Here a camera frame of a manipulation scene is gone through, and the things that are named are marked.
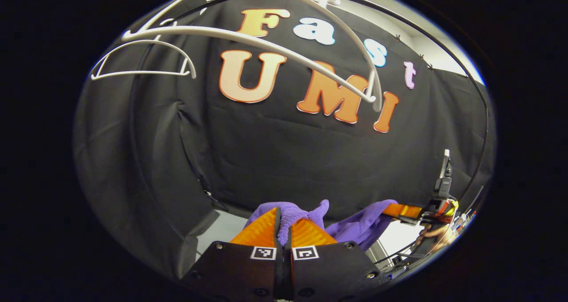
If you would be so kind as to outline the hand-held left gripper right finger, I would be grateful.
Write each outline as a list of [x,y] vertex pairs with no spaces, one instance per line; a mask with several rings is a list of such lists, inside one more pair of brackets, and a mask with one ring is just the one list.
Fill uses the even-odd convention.
[[353,241],[338,242],[308,219],[290,228],[294,301],[361,301],[388,278]]

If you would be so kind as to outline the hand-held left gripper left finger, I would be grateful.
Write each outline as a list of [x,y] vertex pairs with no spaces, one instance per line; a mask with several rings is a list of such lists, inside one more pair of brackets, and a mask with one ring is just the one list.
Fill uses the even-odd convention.
[[214,241],[184,276],[210,301],[274,301],[281,294],[280,208],[258,217],[230,242]]

